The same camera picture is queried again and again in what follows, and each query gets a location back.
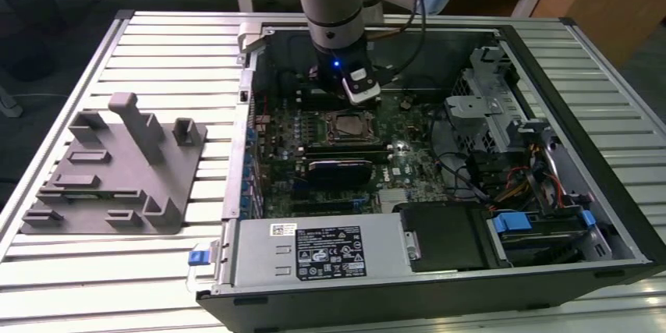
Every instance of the black cable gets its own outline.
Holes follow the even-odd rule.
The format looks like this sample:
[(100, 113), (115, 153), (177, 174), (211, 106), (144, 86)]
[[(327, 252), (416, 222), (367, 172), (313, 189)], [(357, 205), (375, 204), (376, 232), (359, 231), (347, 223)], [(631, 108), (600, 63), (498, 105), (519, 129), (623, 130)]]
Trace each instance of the black cable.
[(368, 41), (377, 41), (379, 39), (384, 39), (385, 37), (392, 37), (394, 35), (403, 33), (414, 24), (414, 19), (416, 18), (416, 8), (418, 8), (418, 0), (412, 0), (412, 9), (404, 25), (400, 26), (399, 29), (396, 30), (368, 35), (367, 37)]
[(395, 69), (395, 75), (400, 74), (404, 69), (411, 65), (414, 60), (416, 60), (418, 54), (423, 50), (423, 45), (426, 44), (426, 1), (419, 0), (420, 2), (420, 37), (418, 39), (416, 50), (414, 51), (411, 57), (407, 61)]
[(488, 194), (486, 194), (483, 191), (480, 191), (480, 189), (476, 187), (476, 185), (474, 183), (471, 183), (471, 181), (460, 173), (458, 173), (448, 165), (446, 165), (440, 160), (440, 156), (443, 156), (446, 154), (462, 154), (462, 153), (444, 152), (443, 154), (439, 155), (439, 157), (436, 156), (435, 146), (434, 146), (434, 142), (432, 142), (432, 131), (435, 128), (436, 115), (439, 114), (440, 110), (442, 110), (440, 108), (435, 108), (435, 112), (432, 113), (432, 121), (430, 122), (430, 133), (428, 133), (430, 134), (430, 151), (432, 152), (432, 155), (436, 158), (438, 164), (446, 169), (446, 171), (448, 173), (451, 173), (462, 182), (466, 183), (466, 185), (467, 185), (467, 187), (470, 187), (470, 190), (474, 193), (474, 195), (483, 202), (490, 203), (490, 204), (496, 204), (496, 202), (494, 202), (494, 200), (488, 197)]

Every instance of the red wire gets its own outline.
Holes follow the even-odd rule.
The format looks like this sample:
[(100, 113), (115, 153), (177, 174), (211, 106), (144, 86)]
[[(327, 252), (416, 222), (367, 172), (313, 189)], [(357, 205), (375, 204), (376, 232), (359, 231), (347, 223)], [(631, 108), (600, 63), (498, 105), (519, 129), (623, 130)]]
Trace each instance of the red wire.
[(507, 185), (504, 186), (504, 189), (508, 189), (508, 187), (511, 186), (511, 176), (515, 172), (518, 171), (522, 171), (524, 169), (528, 169), (530, 167), (515, 167), (512, 168), (510, 171), (508, 171), (508, 174), (507, 174)]
[(558, 207), (563, 207), (564, 204), (562, 203), (562, 184), (559, 183), (558, 178), (554, 175), (548, 175), (544, 173), (546, 176), (550, 177), (550, 179), (555, 182), (555, 188), (558, 190)]

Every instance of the gray plastic holder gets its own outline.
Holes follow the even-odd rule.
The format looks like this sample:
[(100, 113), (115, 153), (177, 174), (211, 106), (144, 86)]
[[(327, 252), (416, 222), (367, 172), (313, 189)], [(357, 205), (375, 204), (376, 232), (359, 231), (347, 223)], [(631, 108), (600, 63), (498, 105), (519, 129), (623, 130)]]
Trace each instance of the gray plastic holder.
[(140, 113), (133, 93), (115, 93), (108, 108), (121, 124), (81, 111), (75, 141), (22, 217), (30, 234), (173, 234), (185, 216), (205, 126), (176, 119), (161, 126)]

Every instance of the motherboard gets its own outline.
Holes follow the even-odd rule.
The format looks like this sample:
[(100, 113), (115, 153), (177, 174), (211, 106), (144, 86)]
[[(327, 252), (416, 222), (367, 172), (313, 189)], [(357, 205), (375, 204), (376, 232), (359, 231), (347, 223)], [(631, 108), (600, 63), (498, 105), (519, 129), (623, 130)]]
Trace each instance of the motherboard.
[(430, 151), (436, 106), (406, 91), (353, 108), (316, 90), (264, 98), (256, 110), (264, 217), (380, 213), (399, 203), (446, 200)]

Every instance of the metal bracket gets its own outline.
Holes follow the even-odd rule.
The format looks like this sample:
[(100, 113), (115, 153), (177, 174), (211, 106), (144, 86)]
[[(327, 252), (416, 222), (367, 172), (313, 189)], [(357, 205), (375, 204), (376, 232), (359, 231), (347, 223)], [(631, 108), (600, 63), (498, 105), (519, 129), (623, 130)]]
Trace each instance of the metal bracket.
[(512, 120), (507, 126), (508, 146), (522, 147), (526, 135), (536, 135), (550, 127), (550, 123), (540, 119), (528, 119), (526, 122)]
[(420, 259), (420, 248), (418, 246), (416, 232), (404, 232), (404, 245), (410, 260)]
[(239, 28), (239, 50), (247, 54), (263, 46), (261, 23), (241, 23)]
[(478, 119), (486, 115), (503, 113), (498, 100), (492, 97), (475, 97), (471, 95), (448, 97), (446, 105), (451, 115), (460, 119)]

